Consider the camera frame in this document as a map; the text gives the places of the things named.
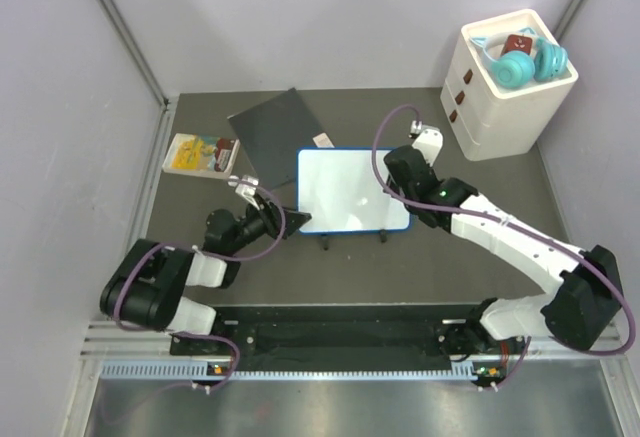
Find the blue framed whiteboard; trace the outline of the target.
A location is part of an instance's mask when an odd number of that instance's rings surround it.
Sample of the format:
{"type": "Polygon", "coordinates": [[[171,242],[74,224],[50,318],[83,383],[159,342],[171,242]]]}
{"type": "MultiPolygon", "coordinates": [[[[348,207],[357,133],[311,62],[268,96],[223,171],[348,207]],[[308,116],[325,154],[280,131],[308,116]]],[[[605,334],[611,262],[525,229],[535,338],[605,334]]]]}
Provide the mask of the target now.
{"type": "Polygon", "coordinates": [[[400,232],[409,212],[377,181],[369,148],[305,148],[297,156],[297,207],[311,215],[303,234],[400,232]]]}

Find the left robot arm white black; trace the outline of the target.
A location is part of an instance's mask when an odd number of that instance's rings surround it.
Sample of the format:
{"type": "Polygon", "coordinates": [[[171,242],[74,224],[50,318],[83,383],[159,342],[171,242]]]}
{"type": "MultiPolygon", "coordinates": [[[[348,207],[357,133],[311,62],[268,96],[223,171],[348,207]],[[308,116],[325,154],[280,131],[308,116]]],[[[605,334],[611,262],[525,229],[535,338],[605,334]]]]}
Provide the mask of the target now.
{"type": "Polygon", "coordinates": [[[101,312],[145,329],[191,333],[203,352],[220,351],[227,331],[215,322],[216,311],[186,298],[185,289],[230,287],[241,267],[240,250],[263,236],[286,239],[312,220],[309,213],[280,210],[260,196],[256,200],[258,205],[249,204],[242,217],[226,209],[211,212],[201,249],[137,240],[104,287],[101,312]]]}

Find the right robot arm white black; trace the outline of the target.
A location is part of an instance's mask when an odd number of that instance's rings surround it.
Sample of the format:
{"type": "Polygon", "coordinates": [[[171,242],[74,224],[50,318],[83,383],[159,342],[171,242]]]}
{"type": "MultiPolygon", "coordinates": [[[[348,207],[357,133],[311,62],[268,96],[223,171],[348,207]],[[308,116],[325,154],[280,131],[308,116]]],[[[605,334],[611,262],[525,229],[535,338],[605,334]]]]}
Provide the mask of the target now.
{"type": "Polygon", "coordinates": [[[536,231],[464,181],[438,178],[412,146],[392,150],[383,162],[388,186],[421,222],[477,244],[542,291],[483,301],[466,329],[474,350],[487,353],[517,336],[549,336],[568,348],[591,351],[622,307],[617,260],[609,249],[583,250],[536,231]]]}

